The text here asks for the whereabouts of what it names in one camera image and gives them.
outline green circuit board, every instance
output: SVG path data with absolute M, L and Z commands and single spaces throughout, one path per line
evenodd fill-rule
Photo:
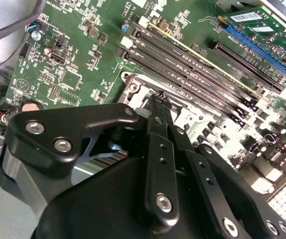
M 230 47 L 286 88 L 283 74 L 270 69 L 266 61 L 251 54 L 223 30 L 217 16 L 224 12 L 214 0 L 159 4 L 156 0 L 47 1 L 38 18 L 42 24 L 41 39 L 29 38 L 29 52 L 18 59 L 5 102 L 20 107 L 24 102 L 35 101 L 45 109 L 116 102 L 125 87 L 120 78 L 122 71 L 153 75 L 116 55 L 122 38 L 129 37 L 122 25 L 135 27 L 140 17 L 166 20 L 175 26 L 171 36 L 187 46 L 198 45 L 209 61 L 253 90 L 257 82 L 217 57 L 210 49 L 212 41 Z M 277 96 L 270 96 L 270 101 L 276 112 L 286 115 L 286 101 Z
M 286 23 L 265 6 L 223 16 L 241 34 L 286 66 Z

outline blue pcie slot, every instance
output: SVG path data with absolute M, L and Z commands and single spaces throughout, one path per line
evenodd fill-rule
M 276 67 L 279 71 L 286 74 L 286 66 L 279 63 L 276 59 L 274 59 L 272 56 L 267 54 L 263 49 L 261 49 L 256 44 L 252 43 L 250 40 L 248 40 L 246 37 L 244 37 L 240 32 L 238 32 L 232 25 L 226 25 L 224 26 L 224 30 L 233 36 L 235 39 L 239 40 L 246 46 L 248 46 L 252 51 L 254 51 L 256 54 L 260 55 L 263 59 L 265 59 L 267 62 L 269 62 L 272 66 Z

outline screw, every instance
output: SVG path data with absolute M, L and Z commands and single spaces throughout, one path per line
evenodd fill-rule
M 162 119 L 160 117 L 156 116 L 154 119 L 156 120 L 156 122 L 158 122 L 160 124 L 163 124 L 163 121 L 162 121 Z
M 130 115 L 130 116 L 133 116 L 133 112 L 130 111 L 129 109 L 126 109 L 126 110 L 125 110 L 125 113 L 127 113 L 127 114 Z
M 176 128 L 177 132 L 179 132 L 180 134 L 184 134 L 184 130 L 182 130 L 180 127 Z
M 234 237 L 234 238 L 238 237 L 237 227 L 235 226 L 235 224 L 231 220 L 229 220 L 228 218 L 224 218 L 223 224 L 224 224 L 225 229 L 228 231 L 228 233 L 232 237 Z
M 208 152 L 209 154 L 212 154 L 212 151 L 209 147 L 205 146 L 204 149 L 206 150 L 206 152 Z
M 267 221 L 266 224 L 267 224 L 269 230 L 271 230 L 272 233 L 277 236 L 278 235 L 278 231 L 275 228 L 275 226 L 271 222 L 269 222 L 269 221 Z
M 55 141 L 54 147 L 56 148 L 56 150 L 63 153 L 69 152 L 72 149 L 71 143 L 65 139 L 58 139 L 57 141 Z
M 32 134 L 41 134 L 44 132 L 44 126 L 38 122 L 27 123 L 25 129 Z
M 129 88 L 130 88 L 130 90 L 131 90 L 133 93 L 137 92 L 138 89 L 139 89 L 138 85 L 135 84 L 135 83 L 130 84 L 130 87 L 129 87 Z
M 33 40 L 35 40 L 35 41 L 39 41 L 40 39 L 41 39 L 41 33 L 40 32 L 38 32 L 38 31 L 33 31 L 32 33 L 31 33 L 31 38 L 33 39 Z
M 279 222 L 279 226 L 283 230 L 283 232 L 286 233 L 286 226 L 282 222 Z
M 165 213 L 169 213 L 172 210 L 171 201 L 164 195 L 158 195 L 156 197 L 156 204 Z

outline motherboard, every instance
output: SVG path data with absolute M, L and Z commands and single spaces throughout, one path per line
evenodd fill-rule
M 195 147 L 209 144 L 235 170 L 268 168 L 259 177 L 269 189 L 283 176 L 286 154 L 276 138 L 286 147 L 286 23 L 266 7 L 48 0 L 26 31 L 0 128 L 25 110 L 141 108 L 162 90 Z M 121 156 L 92 163 L 104 168 Z

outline black mounting arm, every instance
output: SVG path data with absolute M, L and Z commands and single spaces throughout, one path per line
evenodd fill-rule
M 286 222 L 211 147 L 194 149 L 159 92 L 124 104 L 16 115 L 0 185 L 39 217 L 32 238 L 286 239 Z M 75 164 L 128 157 L 78 185 Z

